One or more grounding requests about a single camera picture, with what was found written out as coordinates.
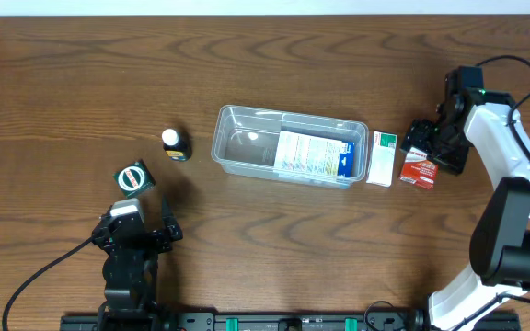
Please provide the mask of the clear plastic container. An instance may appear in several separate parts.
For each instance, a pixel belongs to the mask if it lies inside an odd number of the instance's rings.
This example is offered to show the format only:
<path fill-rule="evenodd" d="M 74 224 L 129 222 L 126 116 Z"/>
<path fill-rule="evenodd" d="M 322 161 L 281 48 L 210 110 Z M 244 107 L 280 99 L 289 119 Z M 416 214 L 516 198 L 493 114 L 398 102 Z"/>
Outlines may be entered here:
<path fill-rule="evenodd" d="M 281 131 L 354 143 L 351 177 L 323 177 L 275 170 Z M 221 108 L 213 137 L 212 158 L 226 173 L 327 188 L 349 188 L 367 172 L 369 130 L 358 121 L 265 108 Z"/>

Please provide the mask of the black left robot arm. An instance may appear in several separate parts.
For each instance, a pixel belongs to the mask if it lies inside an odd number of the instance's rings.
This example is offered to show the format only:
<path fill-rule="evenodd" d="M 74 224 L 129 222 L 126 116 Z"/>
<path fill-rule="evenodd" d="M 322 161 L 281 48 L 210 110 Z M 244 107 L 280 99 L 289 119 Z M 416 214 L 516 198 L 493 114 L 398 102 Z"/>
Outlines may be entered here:
<path fill-rule="evenodd" d="M 156 314 L 158 256 L 172 249 L 168 229 L 148 232 L 138 211 L 111 211 L 94 228 L 93 244 L 108 254 L 102 274 L 109 310 L 118 314 Z"/>

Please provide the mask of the red medicine box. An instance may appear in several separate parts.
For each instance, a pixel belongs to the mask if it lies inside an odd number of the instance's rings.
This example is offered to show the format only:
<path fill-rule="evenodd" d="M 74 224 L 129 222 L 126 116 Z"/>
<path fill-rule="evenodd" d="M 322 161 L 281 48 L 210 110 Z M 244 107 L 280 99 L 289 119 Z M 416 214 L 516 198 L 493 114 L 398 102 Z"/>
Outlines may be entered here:
<path fill-rule="evenodd" d="M 429 161 L 422 150 L 411 147 L 406 153 L 399 179 L 419 188 L 433 189 L 437 173 L 438 165 Z"/>

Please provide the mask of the blue white medicine box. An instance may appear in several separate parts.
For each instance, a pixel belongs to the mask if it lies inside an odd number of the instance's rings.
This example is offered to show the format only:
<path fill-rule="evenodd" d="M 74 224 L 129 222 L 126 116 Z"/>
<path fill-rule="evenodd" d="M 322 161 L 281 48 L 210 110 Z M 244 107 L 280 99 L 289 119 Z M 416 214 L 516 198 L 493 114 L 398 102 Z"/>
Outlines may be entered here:
<path fill-rule="evenodd" d="M 355 145 L 293 131 L 281 131 L 273 168 L 323 177 L 351 177 Z"/>

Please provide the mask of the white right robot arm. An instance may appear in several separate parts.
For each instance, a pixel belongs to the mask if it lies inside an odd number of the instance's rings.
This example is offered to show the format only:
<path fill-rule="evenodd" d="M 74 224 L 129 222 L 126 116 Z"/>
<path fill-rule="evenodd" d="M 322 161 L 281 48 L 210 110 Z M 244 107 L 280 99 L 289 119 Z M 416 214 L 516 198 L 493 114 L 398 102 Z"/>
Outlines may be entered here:
<path fill-rule="evenodd" d="M 478 151 L 494 192 L 470 241 L 468 265 L 418 312 L 366 312 L 369 330 L 500 330 L 512 317 L 494 310 L 530 292 L 530 139 L 506 92 L 453 84 L 437 120 L 414 120 L 403 139 L 357 121 L 245 106 L 224 106 L 213 159 L 226 173 L 346 189 L 363 179 L 389 186 L 396 151 L 405 167 L 464 170 Z"/>

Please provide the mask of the white green medicine box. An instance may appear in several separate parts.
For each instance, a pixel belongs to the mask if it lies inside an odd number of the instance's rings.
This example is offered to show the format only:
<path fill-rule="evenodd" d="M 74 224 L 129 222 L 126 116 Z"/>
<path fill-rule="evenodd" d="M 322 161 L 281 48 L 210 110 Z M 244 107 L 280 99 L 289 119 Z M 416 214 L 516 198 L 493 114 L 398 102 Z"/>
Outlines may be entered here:
<path fill-rule="evenodd" d="M 389 188 L 392 184 L 393 169 L 398 137 L 396 134 L 375 131 L 370 165 L 366 182 Z"/>

